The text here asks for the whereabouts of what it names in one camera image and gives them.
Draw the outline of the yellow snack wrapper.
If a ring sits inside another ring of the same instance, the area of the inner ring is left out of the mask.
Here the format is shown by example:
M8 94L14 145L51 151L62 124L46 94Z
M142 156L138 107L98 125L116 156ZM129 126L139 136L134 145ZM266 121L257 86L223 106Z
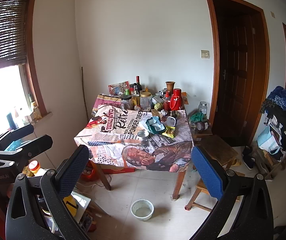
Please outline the yellow snack wrapper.
M168 137L168 138L174 138L175 137L175 127L166 126L162 135L165 137Z

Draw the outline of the silver tin can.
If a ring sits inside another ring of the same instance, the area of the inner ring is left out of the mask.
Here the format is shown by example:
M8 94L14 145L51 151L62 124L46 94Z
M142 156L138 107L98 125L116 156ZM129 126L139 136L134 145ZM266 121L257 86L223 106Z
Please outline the silver tin can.
M149 132L145 129L142 129L140 130L138 133L137 133L137 136L139 137L139 139L143 142L145 140L148 139L149 137Z

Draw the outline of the teal bag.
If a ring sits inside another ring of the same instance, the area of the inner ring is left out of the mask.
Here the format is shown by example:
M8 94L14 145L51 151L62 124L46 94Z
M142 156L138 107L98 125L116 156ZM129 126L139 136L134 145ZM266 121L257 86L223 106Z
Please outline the teal bag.
M152 116L151 118L147 119L145 125L151 134L161 134L166 130L164 124L160 121L158 116Z

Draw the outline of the tan cardboard piece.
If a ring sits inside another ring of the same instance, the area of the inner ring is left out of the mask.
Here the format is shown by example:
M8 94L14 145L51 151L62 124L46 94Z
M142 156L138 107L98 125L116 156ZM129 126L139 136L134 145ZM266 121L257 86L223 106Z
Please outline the tan cardboard piece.
M156 109L152 109L151 114L152 114L152 116L157 116L157 117L161 118L160 112L157 111Z

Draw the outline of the foil ball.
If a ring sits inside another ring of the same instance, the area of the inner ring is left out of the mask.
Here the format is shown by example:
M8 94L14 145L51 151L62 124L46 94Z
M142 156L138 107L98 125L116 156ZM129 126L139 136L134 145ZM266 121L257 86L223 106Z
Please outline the foil ball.
M167 115L168 115L168 111L165 110L165 109L162 109L162 110L161 110L161 115L162 115L162 116L167 116Z

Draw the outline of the white trash bowl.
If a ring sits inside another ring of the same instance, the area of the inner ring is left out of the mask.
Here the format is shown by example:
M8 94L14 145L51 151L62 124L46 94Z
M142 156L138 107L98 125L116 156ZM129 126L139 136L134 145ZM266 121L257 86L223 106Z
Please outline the white trash bowl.
M131 205L132 215L140 221L149 220L154 213L154 205L146 199L138 199Z

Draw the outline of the yellow black object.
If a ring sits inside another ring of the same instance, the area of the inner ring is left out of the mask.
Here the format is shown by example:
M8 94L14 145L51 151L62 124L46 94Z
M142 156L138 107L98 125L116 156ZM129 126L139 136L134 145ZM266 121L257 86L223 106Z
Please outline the yellow black object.
M71 213L72 217L75 217L79 208L76 199L72 195L69 195L63 199L63 202L68 211Z

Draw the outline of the clothes pile on rack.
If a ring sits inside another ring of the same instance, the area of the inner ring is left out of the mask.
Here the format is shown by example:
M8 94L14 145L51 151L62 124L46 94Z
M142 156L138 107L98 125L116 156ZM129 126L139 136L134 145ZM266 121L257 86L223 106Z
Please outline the clothes pile on rack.
M281 150L272 155L280 159L280 153L286 151L286 89L277 86L262 103L261 113L266 114L266 126L271 125L282 137Z

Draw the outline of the green cloth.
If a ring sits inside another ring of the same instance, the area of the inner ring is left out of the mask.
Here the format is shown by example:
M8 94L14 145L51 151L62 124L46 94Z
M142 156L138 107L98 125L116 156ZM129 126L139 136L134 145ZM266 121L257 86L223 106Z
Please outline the green cloth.
M195 112L189 117L190 123L196 123L196 122L202 122L206 120L206 115L204 115L202 112Z

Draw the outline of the snack bag with red print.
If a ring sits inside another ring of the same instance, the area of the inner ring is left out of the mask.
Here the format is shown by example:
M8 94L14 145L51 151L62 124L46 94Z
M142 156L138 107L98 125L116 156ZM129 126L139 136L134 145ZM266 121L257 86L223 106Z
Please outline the snack bag with red print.
M125 95L126 89L129 89L129 81L108 85L109 94L111 95Z

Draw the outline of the gold lid plastic jar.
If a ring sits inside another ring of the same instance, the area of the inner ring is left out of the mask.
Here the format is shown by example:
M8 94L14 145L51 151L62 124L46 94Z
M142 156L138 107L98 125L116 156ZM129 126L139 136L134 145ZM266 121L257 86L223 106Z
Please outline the gold lid plastic jar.
M151 92L141 92L140 106L143 112L151 111Z

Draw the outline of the orange paper packet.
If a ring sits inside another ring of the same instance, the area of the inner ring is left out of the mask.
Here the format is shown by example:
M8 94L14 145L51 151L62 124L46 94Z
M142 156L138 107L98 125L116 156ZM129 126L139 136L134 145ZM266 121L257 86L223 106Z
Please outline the orange paper packet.
M188 105L187 93L186 92L182 92L181 96L182 96L182 99L183 99L183 104L184 105Z

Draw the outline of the red thermos jug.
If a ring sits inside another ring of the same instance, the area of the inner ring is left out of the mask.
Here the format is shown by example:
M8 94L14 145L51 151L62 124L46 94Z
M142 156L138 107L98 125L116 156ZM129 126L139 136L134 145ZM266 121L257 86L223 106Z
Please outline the red thermos jug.
M170 110L178 111L181 110L182 108L183 108L183 99L181 95L181 89L175 88L170 98Z

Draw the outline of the red sauce bottle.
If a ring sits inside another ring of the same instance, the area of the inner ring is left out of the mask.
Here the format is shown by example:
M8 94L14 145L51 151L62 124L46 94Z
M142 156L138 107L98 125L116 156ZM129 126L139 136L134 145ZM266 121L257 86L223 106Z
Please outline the red sauce bottle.
M166 111L170 111L170 98L171 93L167 90L163 98L163 109Z

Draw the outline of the dark wooden door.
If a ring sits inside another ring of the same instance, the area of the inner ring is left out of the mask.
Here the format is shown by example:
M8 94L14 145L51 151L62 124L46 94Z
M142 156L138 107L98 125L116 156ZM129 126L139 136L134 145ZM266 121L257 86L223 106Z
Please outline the dark wooden door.
M251 144L269 79L269 37L264 12L244 0L207 0L214 80L212 132L230 146Z

